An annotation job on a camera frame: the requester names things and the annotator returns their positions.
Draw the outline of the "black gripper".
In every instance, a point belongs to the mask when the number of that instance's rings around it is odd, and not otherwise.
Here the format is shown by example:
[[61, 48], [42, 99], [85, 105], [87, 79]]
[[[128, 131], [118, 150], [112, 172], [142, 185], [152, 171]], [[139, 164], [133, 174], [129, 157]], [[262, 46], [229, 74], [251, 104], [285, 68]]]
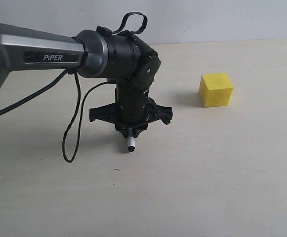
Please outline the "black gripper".
[[134, 138], [147, 130], [148, 124], [161, 120], [168, 125], [173, 117], [171, 107], [161, 106], [152, 98], [144, 99], [144, 104], [129, 106], [126, 103], [112, 103], [89, 110], [89, 120], [101, 120], [115, 125], [116, 131], [124, 138]]

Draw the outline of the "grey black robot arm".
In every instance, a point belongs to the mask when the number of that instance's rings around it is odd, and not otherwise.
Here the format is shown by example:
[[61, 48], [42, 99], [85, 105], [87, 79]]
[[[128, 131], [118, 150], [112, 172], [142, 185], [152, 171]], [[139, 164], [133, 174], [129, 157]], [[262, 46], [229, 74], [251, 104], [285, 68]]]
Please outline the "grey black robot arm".
[[114, 124], [123, 136], [132, 129], [137, 137], [157, 120], [170, 123], [172, 108], [148, 96], [160, 65], [157, 52], [134, 32], [98, 27], [67, 37], [0, 23], [0, 88], [13, 71], [67, 69], [106, 78], [117, 85], [115, 102], [90, 109], [89, 117]]

